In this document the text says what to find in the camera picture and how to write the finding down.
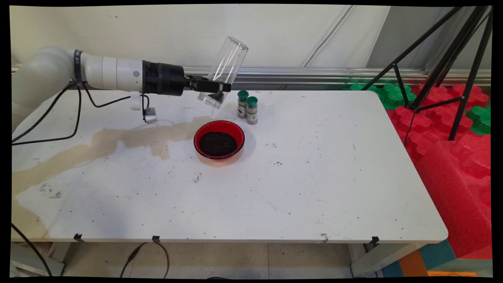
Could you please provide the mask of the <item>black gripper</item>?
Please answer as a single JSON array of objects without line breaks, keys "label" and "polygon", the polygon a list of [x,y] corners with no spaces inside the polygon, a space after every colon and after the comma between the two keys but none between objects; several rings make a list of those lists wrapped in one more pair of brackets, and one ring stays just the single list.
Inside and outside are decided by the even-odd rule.
[{"label": "black gripper", "polygon": [[142,61],[142,93],[181,96],[185,88],[196,92],[230,92],[232,84],[211,81],[206,77],[185,75],[182,66]]}]

